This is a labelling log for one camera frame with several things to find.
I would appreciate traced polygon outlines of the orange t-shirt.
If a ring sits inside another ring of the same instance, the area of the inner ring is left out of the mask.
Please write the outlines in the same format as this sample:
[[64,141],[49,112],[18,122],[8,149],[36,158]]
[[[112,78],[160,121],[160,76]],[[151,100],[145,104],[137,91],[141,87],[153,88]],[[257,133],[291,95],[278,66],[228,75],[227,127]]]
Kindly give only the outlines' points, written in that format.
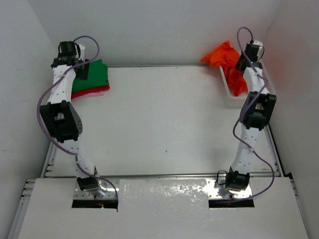
[[225,41],[203,56],[200,61],[210,67],[222,67],[229,90],[238,97],[248,91],[243,73],[235,68],[239,58],[239,53],[230,45],[230,42]]

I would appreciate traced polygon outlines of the green t-shirt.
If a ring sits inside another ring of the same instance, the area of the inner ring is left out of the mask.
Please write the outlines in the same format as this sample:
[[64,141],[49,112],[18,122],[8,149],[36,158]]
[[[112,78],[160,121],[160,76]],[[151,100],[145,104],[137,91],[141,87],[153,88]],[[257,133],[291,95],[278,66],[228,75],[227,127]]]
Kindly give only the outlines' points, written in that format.
[[93,85],[93,87],[103,86],[109,84],[108,80],[108,67],[102,60],[96,60],[90,63],[88,79],[79,80],[75,79],[73,85]]

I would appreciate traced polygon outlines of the red t-shirt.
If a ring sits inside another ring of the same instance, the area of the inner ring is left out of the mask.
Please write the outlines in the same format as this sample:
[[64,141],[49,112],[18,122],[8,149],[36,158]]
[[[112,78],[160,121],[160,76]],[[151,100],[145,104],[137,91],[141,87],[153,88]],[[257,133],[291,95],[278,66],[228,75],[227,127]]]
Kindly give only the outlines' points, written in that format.
[[98,91],[107,91],[110,89],[110,84],[103,86],[93,87],[93,85],[78,85],[75,84],[72,87],[72,93],[75,92],[98,92]]

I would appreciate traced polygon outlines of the pink t-shirt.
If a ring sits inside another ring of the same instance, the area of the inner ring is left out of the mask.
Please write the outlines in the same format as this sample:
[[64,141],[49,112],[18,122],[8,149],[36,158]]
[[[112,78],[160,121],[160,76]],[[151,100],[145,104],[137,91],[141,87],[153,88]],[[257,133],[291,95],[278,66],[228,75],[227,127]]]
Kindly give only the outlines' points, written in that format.
[[104,95],[104,91],[98,91],[98,92],[75,92],[72,93],[71,99],[76,98],[87,98],[87,97],[98,97]]

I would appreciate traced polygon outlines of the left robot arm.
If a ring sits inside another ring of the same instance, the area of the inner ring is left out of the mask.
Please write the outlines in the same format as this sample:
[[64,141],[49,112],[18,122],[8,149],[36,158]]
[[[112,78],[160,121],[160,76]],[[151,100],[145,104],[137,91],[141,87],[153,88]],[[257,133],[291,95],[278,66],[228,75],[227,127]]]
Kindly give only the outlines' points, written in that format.
[[70,155],[80,190],[102,197],[107,192],[106,184],[95,165],[81,155],[83,124],[71,104],[73,82],[91,62],[85,60],[84,52],[85,46],[75,41],[59,43],[58,55],[51,64],[53,84],[39,99],[37,119],[45,135],[57,148]]

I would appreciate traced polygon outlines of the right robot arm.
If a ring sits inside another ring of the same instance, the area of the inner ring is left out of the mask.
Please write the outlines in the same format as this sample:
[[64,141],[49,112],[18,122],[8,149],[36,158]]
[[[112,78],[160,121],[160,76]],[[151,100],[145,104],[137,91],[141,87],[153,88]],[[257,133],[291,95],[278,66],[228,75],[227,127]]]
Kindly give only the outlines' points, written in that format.
[[243,73],[248,95],[235,124],[241,124],[241,136],[236,137],[239,140],[237,153],[225,179],[225,187],[232,191],[245,190],[249,184],[255,144],[260,132],[268,125],[277,100],[267,89],[268,80],[262,77],[263,68],[257,58],[250,59],[242,53],[236,65]]

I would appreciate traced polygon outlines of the white plastic basket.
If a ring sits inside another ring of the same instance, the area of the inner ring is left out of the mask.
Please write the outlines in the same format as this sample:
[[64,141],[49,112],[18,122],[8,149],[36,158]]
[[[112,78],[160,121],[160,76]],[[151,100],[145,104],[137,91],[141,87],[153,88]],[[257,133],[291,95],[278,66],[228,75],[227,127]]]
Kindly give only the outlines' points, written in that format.
[[[271,77],[268,74],[267,68],[263,62],[263,60],[261,60],[262,66],[263,66],[263,72],[262,72],[262,76],[264,78],[266,78],[268,80],[267,83],[267,90],[269,91],[269,93],[275,95],[276,94],[276,90],[275,87],[273,85],[273,82],[271,80]],[[219,71],[221,74],[221,79],[225,88],[225,95],[224,98],[226,100],[226,103],[229,107],[234,108],[234,109],[241,109],[247,96],[248,93],[247,92],[243,92],[241,95],[239,96],[234,96],[233,92],[229,89],[227,82],[226,82],[226,78],[225,78],[225,74],[224,74],[224,70],[222,67],[219,67]]]

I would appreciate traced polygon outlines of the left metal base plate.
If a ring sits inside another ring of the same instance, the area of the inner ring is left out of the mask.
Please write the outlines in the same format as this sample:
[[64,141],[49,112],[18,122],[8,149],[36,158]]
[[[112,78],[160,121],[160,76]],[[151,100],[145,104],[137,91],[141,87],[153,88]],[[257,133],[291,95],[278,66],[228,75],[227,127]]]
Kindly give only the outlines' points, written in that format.
[[75,186],[73,199],[74,200],[117,200],[116,192],[119,192],[119,179],[106,182],[104,180],[97,180],[93,182],[93,179],[89,179],[84,185],[79,184],[78,181]]

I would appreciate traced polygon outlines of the metal base plate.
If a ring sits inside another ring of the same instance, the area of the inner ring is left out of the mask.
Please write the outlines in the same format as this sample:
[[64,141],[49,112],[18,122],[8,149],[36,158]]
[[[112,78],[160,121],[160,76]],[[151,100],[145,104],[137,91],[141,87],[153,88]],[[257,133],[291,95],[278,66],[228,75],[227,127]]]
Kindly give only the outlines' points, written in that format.
[[116,192],[119,192],[119,179],[106,182],[104,180],[97,180],[93,182],[93,179],[89,179],[84,185],[79,184],[78,181],[75,186],[73,199],[74,200],[117,200]]
[[209,199],[212,200],[237,200],[244,199],[252,196],[250,184],[248,187],[241,191],[231,190],[225,187],[225,179],[216,178],[206,180],[206,192]]

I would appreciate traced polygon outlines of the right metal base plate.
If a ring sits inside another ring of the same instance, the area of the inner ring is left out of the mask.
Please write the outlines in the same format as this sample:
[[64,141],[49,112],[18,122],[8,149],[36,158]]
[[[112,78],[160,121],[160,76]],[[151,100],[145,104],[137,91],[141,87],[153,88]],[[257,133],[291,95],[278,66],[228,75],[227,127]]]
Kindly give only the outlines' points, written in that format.
[[209,199],[212,200],[237,200],[244,199],[252,196],[250,184],[248,187],[241,191],[231,190],[225,187],[225,179],[216,178],[206,180],[206,192]]

